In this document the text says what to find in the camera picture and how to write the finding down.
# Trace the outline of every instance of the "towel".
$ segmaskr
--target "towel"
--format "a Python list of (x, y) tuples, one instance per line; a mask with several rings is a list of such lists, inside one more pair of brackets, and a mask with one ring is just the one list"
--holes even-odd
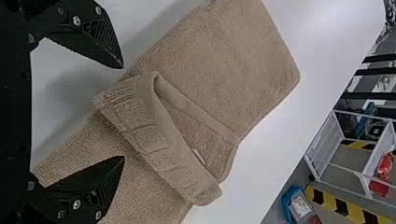
[(124, 156), (101, 223), (180, 223), (220, 197), (240, 142), (299, 79), (261, 0), (198, 7), (94, 97), (93, 116), (34, 174), (47, 186)]

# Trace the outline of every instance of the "white table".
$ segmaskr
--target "white table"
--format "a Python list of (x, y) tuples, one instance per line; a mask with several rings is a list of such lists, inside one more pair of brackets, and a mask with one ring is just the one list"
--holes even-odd
[[(125, 67), (205, 0), (99, 0)], [(385, 22), (382, 0), (263, 0), (300, 71), (298, 87), (238, 149), (223, 197), (185, 223), (260, 223)], [(50, 41), (33, 52), (33, 158), (43, 160), (92, 111), (91, 98), (124, 71)]]

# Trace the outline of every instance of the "folded towel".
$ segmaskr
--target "folded towel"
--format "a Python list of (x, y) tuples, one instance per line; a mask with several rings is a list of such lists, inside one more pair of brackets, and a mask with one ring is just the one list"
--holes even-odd
[(124, 156), (101, 223), (179, 223), (221, 195), (240, 141), (299, 78), (260, 0), (198, 7), (94, 98), (98, 110), (34, 173), (47, 186)]

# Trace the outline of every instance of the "yellow and black hazard tape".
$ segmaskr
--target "yellow and black hazard tape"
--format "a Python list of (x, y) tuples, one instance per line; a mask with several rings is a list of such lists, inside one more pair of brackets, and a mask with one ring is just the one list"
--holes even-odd
[(317, 203), (328, 210), (338, 213), (354, 223), (360, 224), (389, 224), (395, 223), (389, 218), (381, 217), (376, 213), (367, 211), (354, 203), (346, 202), (343, 199), (336, 198), (330, 193), (314, 189), (308, 186), (305, 189), (305, 196), (308, 200)]
[(373, 151), (375, 148), (375, 144), (366, 141), (359, 141), (359, 140), (356, 141), (343, 140), (341, 144), (346, 147), (351, 147), (354, 149), (362, 149), (366, 151)]

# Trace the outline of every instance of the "red object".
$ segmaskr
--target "red object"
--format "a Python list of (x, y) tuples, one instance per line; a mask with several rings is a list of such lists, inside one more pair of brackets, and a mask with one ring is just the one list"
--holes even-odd
[[(393, 167), (393, 156), (392, 153), (388, 153), (382, 158), (382, 161), (379, 163), (378, 169), (376, 170), (376, 176), (383, 180), (389, 182), (390, 172)], [(382, 197), (386, 197), (389, 192), (389, 187), (381, 184), (376, 181), (371, 181), (369, 185), (370, 190), (381, 195)]]
[(381, 195), (381, 197), (383, 197), (383, 198), (387, 197), (387, 194), (389, 192), (389, 187), (388, 186), (386, 186), (384, 184), (381, 184), (381, 183), (378, 183), (378, 182), (375, 182), (374, 180), (372, 180), (370, 182), (369, 188), (373, 192)]
[(311, 224), (322, 224), (318, 216), (311, 217)]
[(378, 166), (378, 169), (376, 171), (378, 177), (381, 180), (388, 181), (390, 178), (390, 172), (392, 171), (392, 167), (393, 167), (393, 157), (391, 153), (388, 153), (382, 158), (382, 161)]

